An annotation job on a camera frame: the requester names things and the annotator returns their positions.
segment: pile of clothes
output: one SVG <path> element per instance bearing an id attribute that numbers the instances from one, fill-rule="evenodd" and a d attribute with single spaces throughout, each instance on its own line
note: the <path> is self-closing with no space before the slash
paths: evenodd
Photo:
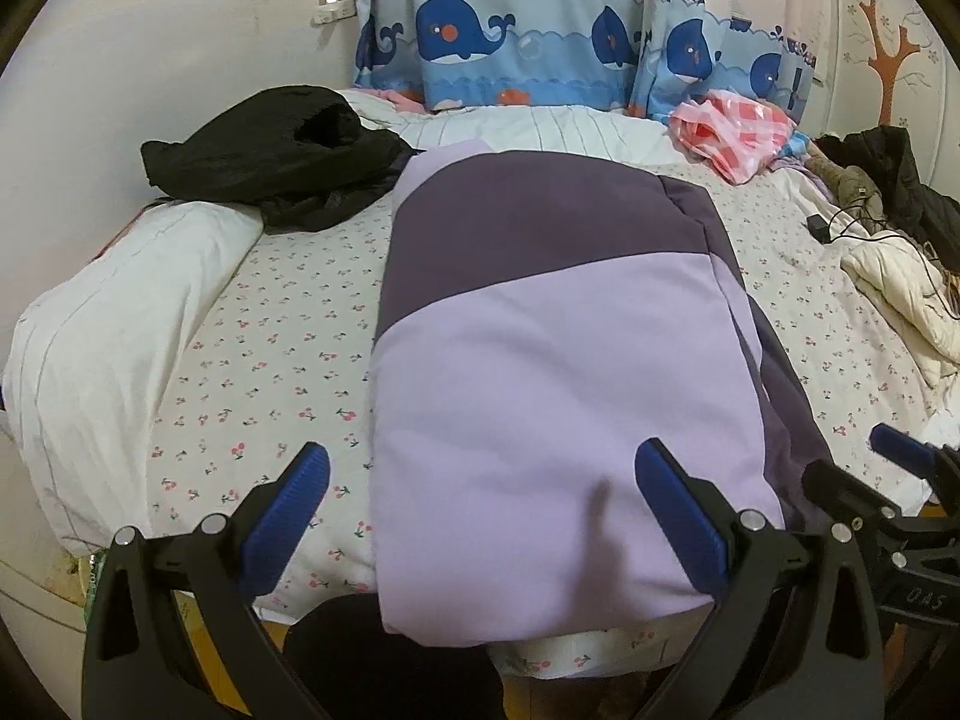
<path id="1" fill-rule="evenodd" d="M 144 143 L 152 186 L 179 200 L 256 205 L 270 227 L 316 232 L 360 213 L 397 183 L 416 151 L 371 130 L 320 86 L 259 92 L 184 143 Z"/>
<path id="2" fill-rule="evenodd" d="M 811 177 L 861 229 L 841 257 L 856 288 L 904 339 L 928 386 L 960 365 L 960 206 L 920 181 L 910 135 L 876 127 L 776 160 Z M 834 240 L 844 228 L 834 229 Z"/>

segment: whale print curtain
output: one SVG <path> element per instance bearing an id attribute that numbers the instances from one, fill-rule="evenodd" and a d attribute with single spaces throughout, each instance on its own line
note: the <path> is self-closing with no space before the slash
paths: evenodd
<path id="1" fill-rule="evenodd" d="M 357 0 L 356 84 L 433 111 L 587 105 L 652 118 L 723 88 L 798 121 L 828 3 Z"/>

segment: pink checkered fabric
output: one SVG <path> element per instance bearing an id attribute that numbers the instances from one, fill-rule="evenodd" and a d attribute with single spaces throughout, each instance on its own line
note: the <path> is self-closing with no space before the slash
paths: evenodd
<path id="1" fill-rule="evenodd" d="M 776 106 L 722 90 L 707 92 L 703 103 L 682 103 L 670 116 L 674 137 L 731 184 L 745 184 L 766 167 L 794 127 Z"/>

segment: bed sheet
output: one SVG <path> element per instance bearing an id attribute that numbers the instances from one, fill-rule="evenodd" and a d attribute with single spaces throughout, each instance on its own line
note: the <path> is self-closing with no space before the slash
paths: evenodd
<path id="1" fill-rule="evenodd" d="M 493 108 L 421 117 L 347 93 L 368 127 L 419 148 L 479 137 L 494 148 L 552 148 L 649 167 L 701 184 L 728 226 L 748 290 L 778 330 L 837 463 L 906 508 L 925 497 L 866 436 L 877 421 L 917 431 L 932 400 L 902 342 L 803 227 L 813 187 L 798 173 L 732 188 L 689 163 L 666 129 L 586 108 Z M 368 515 L 367 357 L 390 232 L 389 199 L 322 233 L 264 236 L 184 355 L 155 425 L 148 466 L 156 533 L 230 512 L 274 479 L 305 440 L 331 450 L 330 494 L 267 616 L 298 618 L 325 598 L 376 587 Z M 555 678 L 670 664 L 707 610 L 635 629 L 491 646 L 504 671 Z"/>

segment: blue whale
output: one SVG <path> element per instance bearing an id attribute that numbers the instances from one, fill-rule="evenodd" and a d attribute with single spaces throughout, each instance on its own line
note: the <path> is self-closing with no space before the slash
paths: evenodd
<path id="1" fill-rule="evenodd" d="M 389 40 L 391 45 L 389 50 L 382 50 L 376 42 L 376 24 L 373 23 L 371 15 L 360 30 L 360 38 L 357 40 L 357 70 L 372 70 L 388 64 L 397 55 L 397 35 L 402 34 L 403 25 L 400 22 L 393 26 L 384 26 L 380 30 L 380 40 Z"/>
<path id="2" fill-rule="evenodd" d="M 621 68 L 624 65 L 635 65 L 640 61 L 634 47 L 630 45 L 630 38 L 623 20 L 609 5 L 593 22 L 590 40 L 593 42 L 593 51 L 602 65 L 616 65 Z"/>
<path id="3" fill-rule="evenodd" d="M 774 89 L 779 78 L 781 58 L 778 53 L 765 53 L 754 60 L 754 66 L 750 69 L 750 87 L 757 97 L 767 98 Z"/>
<path id="4" fill-rule="evenodd" d="M 666 39 L 666 66 L 687 83 L 706 79 L 713 72 L 703 19 L 690 19 L 670 30 Z"/>
<path id="5" fill-rule="evenodd" d="M 476 11 L 463 0 L 427 0 L 416 9 L 416 45 L 428 62 L 458 62 L 491 55 L 516 26 L 514 14 L 491 16 L 487 25 L 500 29 L 496 40 L 483 32 Z"/>

